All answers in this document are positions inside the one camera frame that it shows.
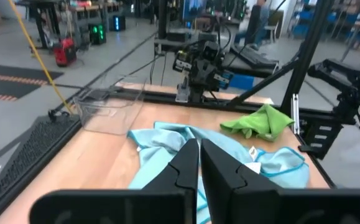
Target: transparent bin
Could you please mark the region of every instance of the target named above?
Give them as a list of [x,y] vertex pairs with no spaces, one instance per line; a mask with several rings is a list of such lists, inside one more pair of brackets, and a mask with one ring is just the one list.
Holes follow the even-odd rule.
[[110,79],[110,87],[92,88],[75,97],[76,110],[87,131],[127,134],[142,108],[147,77],[120,76],[115,77],[115,81]]

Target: light blue towel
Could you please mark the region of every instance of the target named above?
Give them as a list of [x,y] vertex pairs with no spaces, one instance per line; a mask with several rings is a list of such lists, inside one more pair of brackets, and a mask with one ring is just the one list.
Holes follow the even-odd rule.
[[[201,139],[209,139],[242,164],[261,162],[261,174],[281,187],[304,188],[309,180],[309,168],[304,163],[304,158],[288,147],[283,147],[275,153],[258,149],[258,155],[253,161],[248,148],[221,133],[164,122],[155,122],[153,129],[129,131],[128,136],[139,146],[140,157],[140,169],[130,183],[129,189],[145,187],[165,168],[181,147],[193,138],[196,138],[199,143]],[[196,210],[197,223],[210,221],[201,177],[198,178]]]

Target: gray floor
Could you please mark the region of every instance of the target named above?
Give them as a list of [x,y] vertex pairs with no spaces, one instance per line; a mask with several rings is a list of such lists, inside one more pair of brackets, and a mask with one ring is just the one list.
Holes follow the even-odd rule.
[[[28,31],[35,35],[35,25],[27,24]],[[140,21],[136,26],[134,21],[127,22],[125,32],[109,33],[108,43],[100,47],[93,47],[85,54],[79,56],[84,61],[77,61],[69,68],[58,68],[52,56],[43,55],[42,58],[49,70],[63,71],[65,74],[56,80],[59,84],[85,85],[103,70],[117,61],[128,51],[142,42],[155,31],[155,26]],[[299,40],[280,39],[276,44],[264,46],[261,52],[269,57],[279,59],[281,63],[287,62],[298,50]],[[104,86],[118,75],[125,75],[137,67],[152,60],[152,41],[149,40],[139,47],[126,60],[114,67],[102,80],[94,86]],[[340,58],[344,51],[344,44],[321,42],[313,58],[319,62],[325,58]],[[153,76],[153,84],[159,85],[162,79],[164,59],[158,59]],[[175,86],[181,82],[182,76],[172,71],[173,55],[167,56],[167,63],[163,78],[163,85]],[[360,62],[360,52],[351,52],[346,62],[357,65]],[[0,27],[0,65],[10,65],[26,68],[40,68],[36,59],[30,57],[28,44],[15,22],[7,22]],[[135,77],[148,76],[150,67],[146,67]],[[282,77],[258,93],[280,104],[287,88],[290,74]],[[322,92],[331,103],[336,103],[339,91],[321,80],[307,77],[306,81]],[[67,98],[76,92],[71,88],[59,88],[61,94]],[[331,103],[325,101],[314,89],[305,83],[300,93],[300,106],[319,110],[330,110]],[[34,118],[45,115],[47,110],[60,104],[59,98],[51,86],[43,86],[31,94],[15,101],[0,101],[0,149],[23,133],[34,121]],[[11,149],[0,158],[1,167],[13,153]],[[354,126],[345,127],[337,138],[327,157],[321,162],[330,177],[345,187],[360,187],[360,130]]]

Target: person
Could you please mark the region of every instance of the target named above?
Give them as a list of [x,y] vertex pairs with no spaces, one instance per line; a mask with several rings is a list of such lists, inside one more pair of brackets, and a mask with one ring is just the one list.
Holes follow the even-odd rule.
[[157,24],[159,19],[159,0],[151,0],[151,9],[154,12],[154,24]]
[[[254,43],[257,47],[260,47],[262,38],[266,34],[266,30],[264,29],[263,24],[266,24],[268,22],[269,18],[269,7],[265,3],[267,0],[257,0],[257,5],[261,7],[260,11],[260,24],[259,24],[259,30],[256,33],[256,38],[254,39]],[[239,44],[242,38],[246,38],[246,30],[239,32],[235,35],[234,44]]]

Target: green cloth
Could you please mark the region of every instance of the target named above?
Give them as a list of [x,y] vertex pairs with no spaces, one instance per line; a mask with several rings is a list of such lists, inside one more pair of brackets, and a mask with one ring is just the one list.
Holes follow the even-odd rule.
[[220,124],[221,129],[230,133],[242,132],[246,139],[253,134],[258,138],[275,141],[278,135],[293,124],[293,120],[271,105],[263,105],[253,114]]

